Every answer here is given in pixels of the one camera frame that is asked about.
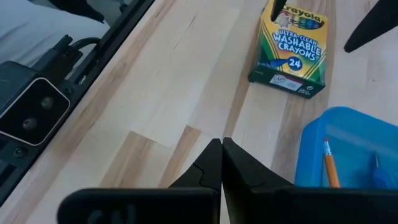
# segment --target crayon box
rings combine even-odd
[[[271,22],[273,3],[261,16],[249,81],[311,98],[325,87],[327,18],[286,4]]]

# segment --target wooden table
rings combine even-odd
[[[397,30],[343,51],[376,0],[289,1],[329,18],[327,86],[311,100],[248,83],[266,2],[156,0],[1,207],[0,223],[55,223],[61,200],[86,187],[167,187],[223,136],[293,182],[302,129],[331,106],[398,124]]]

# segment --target number 24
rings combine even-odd
[[[296,66],[297,68],[301,67],[300,61],[299,60],[294,60],[294,59],[290,59],[289,65],[292,66],[292,67]]]

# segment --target pencil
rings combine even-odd
[[[324,157],[326,164],[326,172],[328,173],[330,187],[340,188],[340,182],[338,180],[335,160],[333,158],[333,155],[331,154],[328,138],[325,138],[324,153],[325,153]]]

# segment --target blue plastic container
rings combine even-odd
[[[325,137],[341,187],[372,188],[375,153],[379,166],[397,185],[398,127],[345,107],[326,110],[303,130],[295,185],[329,187],[323,161]]]

